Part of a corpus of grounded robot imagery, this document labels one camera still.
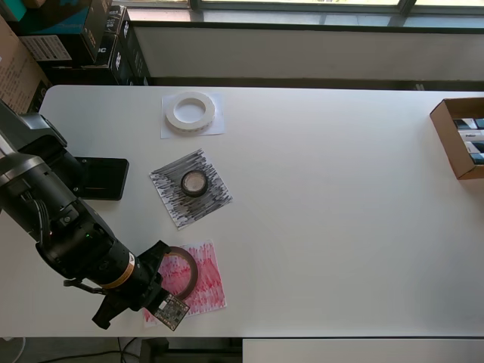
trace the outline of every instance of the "sticker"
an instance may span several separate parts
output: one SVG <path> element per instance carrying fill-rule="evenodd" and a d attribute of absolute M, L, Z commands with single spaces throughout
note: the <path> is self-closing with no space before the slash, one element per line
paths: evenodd
<path fill-rule="evenodd" d="M 128 35 L 129 24 L 128 21 L 124 23 L 124 37 Z"/>
<path fill-rule="evenodd" d="M 19 38 L 38 62 L 72 60 L 58 36 L 20 36 Z"/>
<path fill-rule="evenodd" d="M 94 34 L 92 34 L 92 31 L 90 29 L 84 28 L 84 31 L 88 33 L 88 38 L 91 41 L 92 46 L 95 48 L 96 47 L 96 39 L 94 38 Z"/>
<path fill-rule="evenodd" d="M 118 52 L 118 56 L 116 57 L 116 69 L 119 70 L 119 65 L 121 64 L 121 54 Z"/>
<path fill-rule="evenodd" d="M 479 154 L 479 149 L 470 141 L 465 141 L 466 149 L 469 154 Z"/>

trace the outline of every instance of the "circuit board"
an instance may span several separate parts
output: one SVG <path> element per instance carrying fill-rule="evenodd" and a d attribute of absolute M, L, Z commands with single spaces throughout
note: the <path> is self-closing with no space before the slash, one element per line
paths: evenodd
<path fill-rule="evenodd" d="M 188 305 L 169 293 L 155 311 L 154 316 L 171 330 L 175 330 L 188 310 L 190 310 Z"/>

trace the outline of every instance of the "black tape roll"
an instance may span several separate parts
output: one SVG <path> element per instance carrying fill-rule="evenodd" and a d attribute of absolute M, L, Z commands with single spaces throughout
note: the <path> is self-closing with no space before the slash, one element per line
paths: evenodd
<path fill-rule="evenodd" d="M 190 178 L 197 178 L 198 182 L 203 181 L 203 184 L 198 185 L 197 189 L 191 190 L 188 185 L 186 185 L 186 181 L 188 181 Z M 183 178 L 181 178 L 181 191 L 189 197 L 201 197 L 206 193 L 208 188 L 209 179 L 206 177 L 206 174 L 203 172 L 203 170 L 191 170 L 183 175 Z"/>
<path fill-rule="evenodd" d="M 187 284 L 187 287 L 183 289 L 183 291 L 180 292 L 178 295 L 175 295 L 177 299 L 185 300 L 193 292 L 193 290 L 195 289 L 195 286 L 197 286 L 197 281 L 198 281 L 197 263 L 195 262 L 194 257 L 190 253 L 188 253 L 188 251 L 183 250 L 180 247 L 170 247 L 170 250 L 172 252 L 170 252 L 168 256 L 180 256 L 186 262 L 188 262 L 188 265 L 190 266 L 190 280 Z"/>

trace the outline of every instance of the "white table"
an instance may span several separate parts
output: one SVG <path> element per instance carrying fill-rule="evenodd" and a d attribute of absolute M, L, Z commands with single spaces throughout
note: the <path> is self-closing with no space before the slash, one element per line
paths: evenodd
<path fill-rule="evenodd" d="M 163 95 L 220 92 L 224 135 L 160 139 Z M 484 336 L 484 181 L 458 181 L 430 122 L 482 94 L 58 86 L 41 112 L 73 155 L 130 162 L 120 202 L 89 202 L 134 253 L 212 239 L 226 309 L 145 330 L 62 287 L 0 216 L 1 336 Z M 203 148 L 234 202 L 177 231 L 148 173 Z"/>

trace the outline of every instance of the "black box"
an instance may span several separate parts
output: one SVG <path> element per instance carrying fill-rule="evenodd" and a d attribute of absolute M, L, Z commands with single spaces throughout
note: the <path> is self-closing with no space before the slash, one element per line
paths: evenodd
<path fill-rule="evenodd" d="M 109 10 L 106 22 L 106 33 L 115 34 L 119 37 L 121 45 L 128 55 L 129 64 L 136 77 L 137 85 L 147 85 L 150 72 L 144 61 L 143 52 L 138 43 L 135 29 L 130 26 L 128 10 L 122 5 L 113 5 Z"/>
<path fill-rule="evenodd" d="M 45 68 L 55 85 L 135 85 L 135 76 L 117 36 L 104 34 L 95 65 Z"/>
<path fill-rule="evenodd" d="M 42 67 L 94 64 L 112 0 L 47 0 L 12 29 Z"/>

